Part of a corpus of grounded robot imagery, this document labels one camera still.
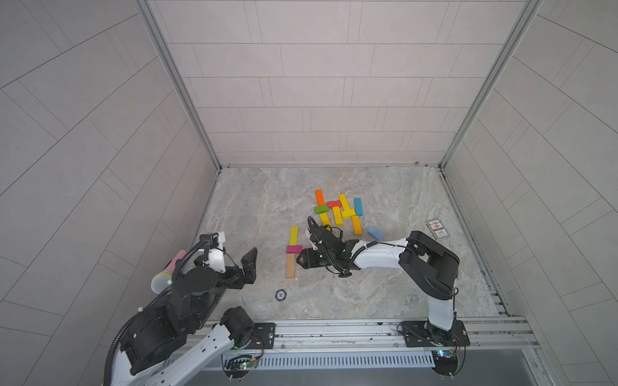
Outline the magenta block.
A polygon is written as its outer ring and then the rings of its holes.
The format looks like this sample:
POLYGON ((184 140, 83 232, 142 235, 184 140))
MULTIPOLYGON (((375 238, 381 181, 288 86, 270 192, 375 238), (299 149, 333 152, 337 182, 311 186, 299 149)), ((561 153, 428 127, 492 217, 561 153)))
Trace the magenta block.
POLYGON ((301 245, 288 245, 286 247, 286 253, 287 254, 301 254, 301 252, 303 251, 304 247, 301 245))

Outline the tan wooden block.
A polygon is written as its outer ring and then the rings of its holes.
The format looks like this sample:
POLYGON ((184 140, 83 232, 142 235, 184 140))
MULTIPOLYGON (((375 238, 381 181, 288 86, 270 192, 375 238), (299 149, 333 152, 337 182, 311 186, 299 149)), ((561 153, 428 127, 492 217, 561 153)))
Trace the tan wooden block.
POLYGON ((286 255, 286 278, 295 277, 295 255, 288 253, 286 255))

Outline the green block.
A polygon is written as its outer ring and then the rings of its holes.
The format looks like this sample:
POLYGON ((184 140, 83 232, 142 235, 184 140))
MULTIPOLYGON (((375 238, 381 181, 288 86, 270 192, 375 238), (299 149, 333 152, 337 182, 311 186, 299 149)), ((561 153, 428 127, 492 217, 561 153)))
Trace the green block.
POLYGON ((329 210, 330 210, 330 208, 326 204, 314 208, 315 214, 318 214, 318 215, 320 215, 322 213, 325 213, 325 212, 328 212, 329 210))

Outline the light blue block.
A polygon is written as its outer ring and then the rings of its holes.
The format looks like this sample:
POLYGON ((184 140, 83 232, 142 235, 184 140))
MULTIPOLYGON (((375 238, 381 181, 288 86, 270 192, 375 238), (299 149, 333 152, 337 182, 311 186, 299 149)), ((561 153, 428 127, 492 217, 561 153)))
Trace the light blue block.
POLYGON ((370 227, 368 229, 368 234, 370 234, 370 236, 372 236, 377 241, 382 241, 384 238, 384 235, 374 227, 370 227))

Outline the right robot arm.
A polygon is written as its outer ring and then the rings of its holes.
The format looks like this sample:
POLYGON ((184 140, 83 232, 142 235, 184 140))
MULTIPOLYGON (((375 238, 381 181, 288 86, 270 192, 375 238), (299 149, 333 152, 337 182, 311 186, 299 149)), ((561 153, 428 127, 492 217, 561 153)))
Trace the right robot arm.
POLYGON ((340 278, 350 277, 354 270, 402 270, 428 296, 424 338, 435 346, 454 342, 455 282, 460 267, 460 259, 454 252, 421 231, 391 242, 344 241, 325 226, 312 226, 307 234, 312 246, 303 249, 296 258, 303 269, 332 268, 340 278))

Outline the orange block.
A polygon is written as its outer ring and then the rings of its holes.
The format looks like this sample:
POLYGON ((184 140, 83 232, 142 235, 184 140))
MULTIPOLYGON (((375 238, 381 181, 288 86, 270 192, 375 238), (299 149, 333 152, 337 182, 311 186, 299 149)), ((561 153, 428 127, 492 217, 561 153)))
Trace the orange block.
POLYGON ((323 198, 323 192, 321 190, 316 190, 315 191, 315 197, 316 197, 316 202, 318 206, 324 206, 325 205, 325 201, 323 198))
POLYGON ((355 236, 361 236, 363 234, 363 229, 361 226, 360 217, 355 215, 351 217, 352 219, 352 228, 355 236))

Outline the yellow block small horizontal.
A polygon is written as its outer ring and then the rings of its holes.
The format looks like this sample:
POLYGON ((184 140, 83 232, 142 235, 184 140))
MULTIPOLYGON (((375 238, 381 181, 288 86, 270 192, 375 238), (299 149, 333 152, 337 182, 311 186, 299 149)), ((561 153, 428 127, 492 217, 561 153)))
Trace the yellow block small horizontal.
POLYGON ((344 210, 343 212, 341 212, 341 216, 342 216, 343 219, 347 219, 347 218, 353 217, 355 215, 357 215, 357 214, 356 214, 356 211, 354 209, 344 210))

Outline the yellow block upper diagonal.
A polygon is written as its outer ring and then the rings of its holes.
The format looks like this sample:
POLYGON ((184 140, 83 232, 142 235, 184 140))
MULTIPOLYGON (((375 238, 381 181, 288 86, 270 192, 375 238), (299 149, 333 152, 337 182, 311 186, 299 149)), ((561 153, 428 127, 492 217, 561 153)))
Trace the yellow block upper diagonal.
POLYGON ((341 207, 343 209, 344 212, 347 212, 351 209, 350 205, 349 205, 349 201, 347 199, 347 197, 345 196, 345 194, 340 194, 339 195, 339 201, 341 202, 341 207))

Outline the orange block top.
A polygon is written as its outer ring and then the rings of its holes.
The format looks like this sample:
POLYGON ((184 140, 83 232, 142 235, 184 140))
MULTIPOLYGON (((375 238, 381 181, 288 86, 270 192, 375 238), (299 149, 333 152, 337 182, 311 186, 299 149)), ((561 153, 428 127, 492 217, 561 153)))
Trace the orange block top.
POLYGON ((321 190, 316 190, 315 191, 315 197, 316 197, 316 202, 318 206, 324 206, 325 205, 325 201, 323 198, 323 192, 321 190))

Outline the teal block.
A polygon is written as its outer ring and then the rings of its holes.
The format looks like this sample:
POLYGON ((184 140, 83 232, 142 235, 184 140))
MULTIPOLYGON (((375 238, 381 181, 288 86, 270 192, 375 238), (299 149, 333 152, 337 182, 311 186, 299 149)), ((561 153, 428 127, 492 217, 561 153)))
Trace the teal block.
POLYGON ((363 204, 362 204, 361 198, 354 199, 354 209, 355 209, 355 213, 357 216, 364 215, 363 204))

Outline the left circuit board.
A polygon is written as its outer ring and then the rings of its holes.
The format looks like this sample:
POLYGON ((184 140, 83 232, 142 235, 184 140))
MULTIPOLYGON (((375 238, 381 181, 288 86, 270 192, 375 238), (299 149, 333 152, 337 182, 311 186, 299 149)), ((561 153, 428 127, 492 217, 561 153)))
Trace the left circuit board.
POLYGON ((239 380, 246 376, 252 369, 257 368, 259 360, 251 355, 239 355, 225 360, 222 365, 225 375, 230 380, 239 380))

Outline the circuit board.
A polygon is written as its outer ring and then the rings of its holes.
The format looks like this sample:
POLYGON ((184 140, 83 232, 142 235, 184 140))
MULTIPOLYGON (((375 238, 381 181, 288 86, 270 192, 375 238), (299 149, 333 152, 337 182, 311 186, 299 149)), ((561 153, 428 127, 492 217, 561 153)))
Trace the circuit board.
POLYGON ((246 376, 252 369, 257 368, 259 360, 251 355, 239 355, 225 360, 222 365, 225 375, 230 380, 239 380, 246 376))
POLYGON ((455 376, 459 370, 459 357, 455 350, 437 350, 431 352, 433 371, 440 376, 455 376))

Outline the small printed card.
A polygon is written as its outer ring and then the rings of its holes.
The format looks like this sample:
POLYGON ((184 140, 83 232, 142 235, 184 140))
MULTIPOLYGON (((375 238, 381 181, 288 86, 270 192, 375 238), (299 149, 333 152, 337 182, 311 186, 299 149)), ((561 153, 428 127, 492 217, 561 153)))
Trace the small printed card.
POLYGON ((436 241, 447 239, 451 236, 449 231, 445 228, 441 219, 432 219, 426 222, 426 226, 431 232, 431 235, 436 241))

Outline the right circuit board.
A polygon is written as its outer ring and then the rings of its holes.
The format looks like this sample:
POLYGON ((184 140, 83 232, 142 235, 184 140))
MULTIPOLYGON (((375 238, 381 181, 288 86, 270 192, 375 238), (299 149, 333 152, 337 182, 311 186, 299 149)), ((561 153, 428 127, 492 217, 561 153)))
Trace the right circuit board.
POLYGON ((440 376, 455 376, 459 370, 459 357, 455 350, 437 350, 431 352, 433 371, 440 376))

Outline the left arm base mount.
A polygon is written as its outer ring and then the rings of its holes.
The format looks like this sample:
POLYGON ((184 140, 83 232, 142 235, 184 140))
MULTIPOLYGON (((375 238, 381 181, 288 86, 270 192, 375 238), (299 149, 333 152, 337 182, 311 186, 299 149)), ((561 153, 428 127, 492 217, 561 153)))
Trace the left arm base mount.
POLYGON ((275 332, 275 323, 256 323, 249 341, 239 350, 270 350, 275 345, 275 332))

